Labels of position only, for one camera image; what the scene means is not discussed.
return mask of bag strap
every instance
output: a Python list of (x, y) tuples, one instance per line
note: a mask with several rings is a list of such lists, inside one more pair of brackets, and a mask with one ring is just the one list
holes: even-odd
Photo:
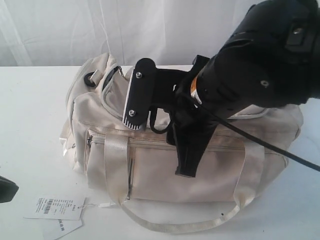
[(183, 234), (213, 229), (233, 218), (256, 197), (263, 173), (265, 149), (263, 146), (244, 140), (245, 159), (233, 197), (236, 206), (229, 213), (213, 220), (185, 224), (159, 224), (147, 221), (124, 205), (128, 184), (128, 137), (108, 134), (104, 142), (106, 185), (110, 198), (139, 225), (156, 232)]

